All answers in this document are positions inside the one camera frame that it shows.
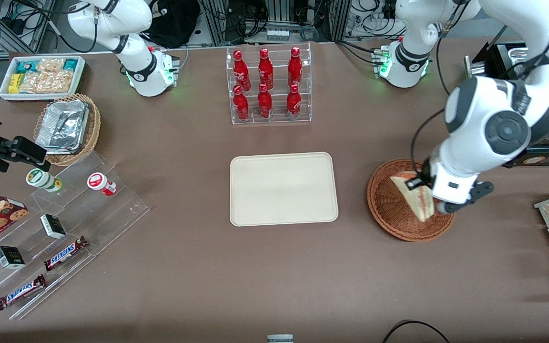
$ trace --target red bottle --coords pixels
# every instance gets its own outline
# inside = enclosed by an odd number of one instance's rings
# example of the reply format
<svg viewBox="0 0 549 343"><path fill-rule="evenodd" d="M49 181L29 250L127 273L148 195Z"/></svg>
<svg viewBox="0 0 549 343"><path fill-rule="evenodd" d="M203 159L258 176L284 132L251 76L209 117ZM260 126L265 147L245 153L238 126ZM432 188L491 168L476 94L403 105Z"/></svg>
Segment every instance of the red bottle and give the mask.
<svg viewBox="0 0 549 343"><path fill-rule="evenodd" d="M233 87L234 97L234 110L237 113L238 120L248 121L249 120L249 103L247 98L243 94L243 89L240 85L234 85Z"/></svg>
<svg viewBox="0 0 549 343"><path fill-rule="evenodd" d="M300 116L300 95L298 93L298 84L289 86L290 92L287 95L287 117L289 120L296 120Z"/></svg>
<svg viewBox="0 0 549 343"><path fill-rule="evenodd" d="M251 81L249 81L249 68L247 63L243 61L243 53L239 50L233 52L234 56L234 78L237 84L243 88L243 91L249 91L251 89Z"/></svg>
<svg viewBox="0 0 549 343"><path fill-rule="evenodd" d="M302 81L302 60L300 60L300 48L297 46L292 48L292 58L287 65L287 74L287 83L290 86Z"/></svg>
<svg viewBox="0 0 549 343"><path fill-rule="evenodd" d="M260 106L260 115L262 118L270 118L273 110L273 98L268 93L268 86L263 82L260 84L260 93L257 95L257 102Z"/></svg>
<svg viewBox="0 0 549 343"><path fill-rule="evenodd" d="M260 49L260 64L257 66L260 72L260 82L265 83L268 89L272 89L275 86L275 76L273 73L273 63L268 57L268 49Z"/></svg>

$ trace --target brown wicker basket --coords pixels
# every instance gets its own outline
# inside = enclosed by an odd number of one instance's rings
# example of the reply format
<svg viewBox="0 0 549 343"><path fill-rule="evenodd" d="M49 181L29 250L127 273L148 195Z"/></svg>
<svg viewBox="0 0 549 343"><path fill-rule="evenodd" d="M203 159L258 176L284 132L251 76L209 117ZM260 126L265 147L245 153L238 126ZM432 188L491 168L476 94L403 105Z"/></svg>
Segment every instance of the brown wicker basket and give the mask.
<svg viewBox="0 0 549 343"><path fill-rule="evenodd" d="M453 223L455 214L442 214L438 211L425 221L414 215L410 206L390 176L412 170L410 159L395 159L381 165L368 183L368 206L376 221L390 234L410 242L425 242L436 239Z"/></svg>
<svg viewBox="0 0 549 343"><path fill-rule="evenodd" d="M87 152L91 152L94 150L94 146L96 146L96 141L99 138L99 130L101 128L101 115L99 113L99 109L96 108L94 105L94 102L88 97L83 94L74 94L70 96L65 96L64 98L55 100L56 102L65 102L65 101L72 101L72 100L82 100L87 102L90 105L90 113L89 113L89 119L88 124L86 125L86 133L84 134L84 143L82 151L75 155L47 155L46 160L54 165L58 165L59 167L67 167L68 165L74 163L76 160L78 160L80 157L85 155ZM41 121L44 119L44 114L46 113L46 109L44 108L43 111L41 111L41 115L39 119L37 119L37 125L35 126L35 130L33 130L33 139L37 139L37 134L40 132L41 128Z"/></svg>

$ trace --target black bag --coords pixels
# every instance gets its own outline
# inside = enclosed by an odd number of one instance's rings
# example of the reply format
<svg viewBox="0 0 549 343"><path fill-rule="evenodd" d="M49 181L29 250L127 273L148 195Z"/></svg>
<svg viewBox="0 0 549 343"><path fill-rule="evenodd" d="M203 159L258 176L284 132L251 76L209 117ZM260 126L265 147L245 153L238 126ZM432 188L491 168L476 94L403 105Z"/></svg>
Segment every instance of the black bag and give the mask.
<svg viewBox="0 0 549 343"><path fill-rule="evenodd" d="M152 0L152 25L141 35L164 48L179 48L190 40L200 15L198 0Z"/></svg>

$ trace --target table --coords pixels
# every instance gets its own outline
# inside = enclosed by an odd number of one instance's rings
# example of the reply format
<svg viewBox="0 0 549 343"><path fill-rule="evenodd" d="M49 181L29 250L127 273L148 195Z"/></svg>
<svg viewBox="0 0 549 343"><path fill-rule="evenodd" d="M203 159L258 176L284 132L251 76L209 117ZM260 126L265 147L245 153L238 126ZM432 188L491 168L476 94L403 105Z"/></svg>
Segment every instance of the table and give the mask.
<svg viewBox="0 0 549 343"><path fill-rule="evenodd" d="M444 41L449 88L462 80L462 57L485 41ZM25 319L0 316L0 341L264 342L292 333L298 343L367 343L402 319L454 343L549 341L549 236L532 208L549 198L549 168L484 173L496 191L458 213L444 236L399 241L373 220L366 184L379 165L408 156L414 130L444 105L437 70L396 89L334 44L312 49L313 122L241 128L230 123L225 49L192 50L179 86L156 98L129 87L114 55L85 55L83 93L102 115L96 150L153 209ZM32 137L43 106L2 101L0 135ZM441 120L427 126L417 156L445 136ZM333 157L336 221L230 224L234 157L311 151ZM34 191L23 181L29 169L0 174L0 195Z"/></svg>

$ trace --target snickers bar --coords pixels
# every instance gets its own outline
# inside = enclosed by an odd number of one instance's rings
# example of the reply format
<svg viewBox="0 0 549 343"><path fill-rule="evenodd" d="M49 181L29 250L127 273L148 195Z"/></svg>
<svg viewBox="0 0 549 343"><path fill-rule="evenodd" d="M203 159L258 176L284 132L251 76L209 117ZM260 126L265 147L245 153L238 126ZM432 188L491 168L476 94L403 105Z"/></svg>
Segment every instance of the snickers bar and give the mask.
<svg viewBox="0 0 549 343"><path fill-rule="evenodd" d="M19 289L13 291L12 293L9 293L7 297L1 297L0 298L0 311L4 310L4 308L7 308L7 306L10 306L13 304L13 302L17 301L18 299L22 297L26 297L29 293L34 291L35 289L38 289L40 287L46 287L46 279L42 274L39 274L35 280L32 282L29 282L28 284L20 287Z"/></svg>
<svg viewBox="0 0 549 343"><path fill-rule="evenodd" d="M85 240L85 238L82 236L74 243L72 243L67 248L64 248L62 252L59 252L54 257L49 259L48 261L44 262L44 265L46 265L46 271L52 271L52 269L59 263L63 263L65 260L70 258L73 254L80 251L83 247L86 247L88 245L88 242Z"/></svg>

